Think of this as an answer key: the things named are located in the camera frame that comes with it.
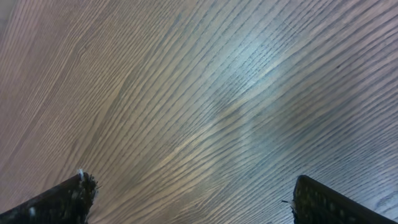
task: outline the brown wood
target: brown wood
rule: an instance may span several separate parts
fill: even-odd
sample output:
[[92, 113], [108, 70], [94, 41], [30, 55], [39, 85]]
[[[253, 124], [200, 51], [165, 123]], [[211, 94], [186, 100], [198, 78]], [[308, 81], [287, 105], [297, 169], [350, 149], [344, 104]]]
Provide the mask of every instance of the brown wood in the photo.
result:
[[11, 9], [0, 211], [82, 168], [90, 223], [290, 223], [300, 174], [398, 220], [398, 2]]

